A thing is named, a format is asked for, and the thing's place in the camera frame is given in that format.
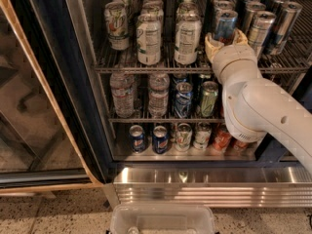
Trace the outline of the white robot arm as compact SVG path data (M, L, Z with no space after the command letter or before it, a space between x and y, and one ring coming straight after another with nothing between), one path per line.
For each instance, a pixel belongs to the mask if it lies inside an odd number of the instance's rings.
M229 133L243 142L270 134L312 173L312 114L276 83L262 77L246 35L234 31L230 45L205 36L205 52L222 85Z

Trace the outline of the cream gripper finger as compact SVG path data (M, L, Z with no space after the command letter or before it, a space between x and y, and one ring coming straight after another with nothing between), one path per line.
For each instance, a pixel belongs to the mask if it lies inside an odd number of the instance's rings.
M215 55L224 47L224 44L213 38L211 33L205 36L205 52L208 60L213 62Z
M238 28L234 30L233 44L234 45L247 45L248 44L247 36Z

